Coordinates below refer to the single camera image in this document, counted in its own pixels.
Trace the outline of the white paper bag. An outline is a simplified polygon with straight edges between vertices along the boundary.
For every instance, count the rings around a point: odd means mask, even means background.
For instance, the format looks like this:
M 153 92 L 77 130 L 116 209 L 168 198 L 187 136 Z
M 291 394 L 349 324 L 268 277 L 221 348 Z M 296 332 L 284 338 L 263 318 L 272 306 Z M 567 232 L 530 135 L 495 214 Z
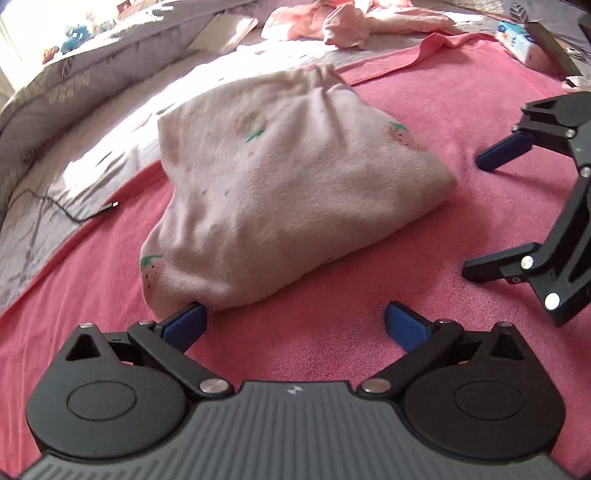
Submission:
M 253 17 L 218 14 L 194 38 L 188 49 L 224 55 L 235 49 L 257 24 L 259 21 Z

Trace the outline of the light pink strawberry top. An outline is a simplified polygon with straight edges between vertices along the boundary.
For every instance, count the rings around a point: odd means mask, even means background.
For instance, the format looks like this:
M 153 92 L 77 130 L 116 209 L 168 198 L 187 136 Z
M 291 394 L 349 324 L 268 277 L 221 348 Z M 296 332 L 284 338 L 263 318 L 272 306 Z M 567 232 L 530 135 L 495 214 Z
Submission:
M 454 25 L 446 14 L 410 1 L 315 1 L 271 12 L 262 37 L 271 41 L 315 39 L 339 49 L 363 49 L 373 34 L 433 33 Z

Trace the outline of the toys on windowsill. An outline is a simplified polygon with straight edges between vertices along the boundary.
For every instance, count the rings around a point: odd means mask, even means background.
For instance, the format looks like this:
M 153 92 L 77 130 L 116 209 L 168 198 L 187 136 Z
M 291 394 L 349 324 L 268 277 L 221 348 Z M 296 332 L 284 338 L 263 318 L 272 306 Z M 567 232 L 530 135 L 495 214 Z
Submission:
M 65 32 L 65 39 L 59 45 L 54 45 L 43 51 L 42 64 L 45 65 L 52 61 L 58 53 L 67 54 L 79 48 L 98 34 L 111 30 L 115 25 L 114 19 L 108 19 L 99 23 L 94 20 L 86 20 L 84 23 L 69 27 Z

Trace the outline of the purple patterned quilt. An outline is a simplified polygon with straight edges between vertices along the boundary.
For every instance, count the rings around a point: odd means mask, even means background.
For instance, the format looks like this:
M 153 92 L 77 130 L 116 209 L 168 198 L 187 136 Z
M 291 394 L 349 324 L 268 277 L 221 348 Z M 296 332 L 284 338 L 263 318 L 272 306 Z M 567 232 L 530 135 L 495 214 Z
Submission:
M 1 214 L 40 150 L 88 112 L 188 54 L 218 13 L 242 1 L 162 1 L 42 67 L 1 110 Z

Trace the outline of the dark wooden bed rail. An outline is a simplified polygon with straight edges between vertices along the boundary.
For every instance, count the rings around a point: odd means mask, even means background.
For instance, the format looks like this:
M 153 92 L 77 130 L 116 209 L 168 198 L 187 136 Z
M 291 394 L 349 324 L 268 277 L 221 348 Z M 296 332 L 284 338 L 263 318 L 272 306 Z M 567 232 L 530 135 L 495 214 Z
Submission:
M 541 23 L 526 22 L 524 27 L 529 36 L 549 58 L 553 71 L 566 82 L 568 89 L 590 90 L 590 77 L 583 74 L 566 50 Z

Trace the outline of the light pink strawberry pants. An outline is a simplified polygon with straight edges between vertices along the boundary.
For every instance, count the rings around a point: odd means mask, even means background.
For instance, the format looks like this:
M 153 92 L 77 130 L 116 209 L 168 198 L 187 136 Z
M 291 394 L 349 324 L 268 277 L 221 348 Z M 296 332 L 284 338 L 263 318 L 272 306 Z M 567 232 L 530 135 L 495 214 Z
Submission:
M 256 303 L 430 213 L 451 170 L 332 66 L 236 80 L 158 123 L 172 197 L 140 251 L 160 318 Z

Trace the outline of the lilac printed bed sheet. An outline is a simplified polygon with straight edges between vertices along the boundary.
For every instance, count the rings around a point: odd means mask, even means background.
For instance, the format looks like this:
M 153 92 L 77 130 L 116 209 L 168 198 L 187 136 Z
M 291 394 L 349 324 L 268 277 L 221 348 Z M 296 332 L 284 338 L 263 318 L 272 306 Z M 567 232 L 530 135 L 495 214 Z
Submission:
M 271 41 L 255 29 L 231 53 L 185 57 L 112 96 L 47 142 L 1 214 L 1 308 L 27 289 L 80 219 L 160 157 L 157 121 L 231 80 L 329 63 L 339 68 L 420 44 L 423 33 L 375 34 L 363 49 L 320 40 Z

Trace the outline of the pink terry towel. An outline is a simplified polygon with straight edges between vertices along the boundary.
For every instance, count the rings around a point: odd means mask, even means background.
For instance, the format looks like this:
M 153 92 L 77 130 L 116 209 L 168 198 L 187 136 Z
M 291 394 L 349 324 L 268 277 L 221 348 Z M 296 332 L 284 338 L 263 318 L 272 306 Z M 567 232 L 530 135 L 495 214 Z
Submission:
M 356 93 L 402 122 L 454 172 L 451 198 L 385 241 L 315 270 L 262 302 L 214 314 L 192 348 L 232 383 L 348 380 L 359 383 L 401 355 L 384 329 L 398 300 L 429 318 L 472 330 L 515 324 L 558 386 L 567 415 L 555 459 L 575 475 L 590 468 L 590 315 L 563 327 L 526 285 L 475 285 L 470 258 L 540 241 L 575 182 L 570 159 L 534 150 L 495 173 L 475 155 L 501 139 L 529 101 L 559 83 L 528 70 L 487 40 L 430 49 L 403 68 L 391 54 L 372 78 L 346 74 Z M 172 190 L 152 164 L 114 194 L 118 205 L 82 227 L 1 319 L 1 467 L 20 473 L 39 455 L 25 405 L 54 355 L 82 322 L 123 331 L 151 317 L 139 278 L 139 249 Z

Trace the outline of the blue white tissue pack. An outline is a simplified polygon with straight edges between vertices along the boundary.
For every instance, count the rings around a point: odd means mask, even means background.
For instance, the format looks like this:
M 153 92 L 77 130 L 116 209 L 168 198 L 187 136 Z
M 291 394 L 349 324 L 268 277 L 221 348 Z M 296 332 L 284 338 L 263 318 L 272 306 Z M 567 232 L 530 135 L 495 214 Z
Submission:
M 525 67 L 539 72 L 551 69 L 550 58 L 522 25 L 499 21 L 495 39 Z

